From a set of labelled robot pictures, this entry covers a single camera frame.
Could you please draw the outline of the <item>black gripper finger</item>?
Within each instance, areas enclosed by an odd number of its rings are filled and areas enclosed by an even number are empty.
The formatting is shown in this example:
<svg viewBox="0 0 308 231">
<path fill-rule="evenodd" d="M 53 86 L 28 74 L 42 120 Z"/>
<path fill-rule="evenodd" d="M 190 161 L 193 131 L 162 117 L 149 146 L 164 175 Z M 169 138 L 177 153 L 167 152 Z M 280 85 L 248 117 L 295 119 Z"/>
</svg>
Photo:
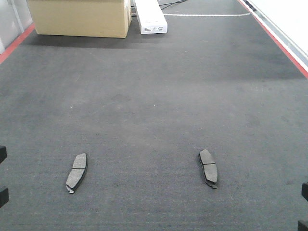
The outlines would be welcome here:
<svg viewBox="0 0 308 231">
<path fill-rule="evenodd" d="M 308 201 L 308 183 L 304 182 L 302 184 L 301 195 Z"/>
<path fill-rule="evenodd" d="M 0 188 L 0 208 L 9 201 L 9 190 L 7 187 Z"/>
<path fill-rule="evenodd" d="M 298 231 L 308 231 L 308 222 L 304 220 L 299 220 L 297 225 Z"/>
<path fill-rule="evenodd" d="M 6 146 L 0 146 L 0 163 L 2 163 L 7 158 L 7 148 Z"/>
</svg>

